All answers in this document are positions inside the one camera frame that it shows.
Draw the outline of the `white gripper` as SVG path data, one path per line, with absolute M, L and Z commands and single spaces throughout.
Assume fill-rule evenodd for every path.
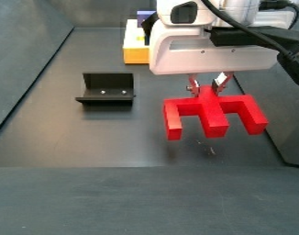
M 239 23 L 249 25 L 259 0 L 157 0 L 149 36 L 149 70 L 155 74 L 191 73 L 187 90 L 199 96 L 196 73 L 221 72 L 212 81 L 216 95 L 224 90 L 235 71 L 260 70 L 276 63 L 276 51 L 252 44 L 217 46 L 217 29 L 231 26 L 215 14 L 224 11 Z

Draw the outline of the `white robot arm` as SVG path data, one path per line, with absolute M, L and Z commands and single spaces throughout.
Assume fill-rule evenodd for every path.
M 155 74 L 219 72 L 220 91 L 232 74 L 283 67 L 299 84 L 298 15 L 288 0 L 157 0 L 149 36 Z

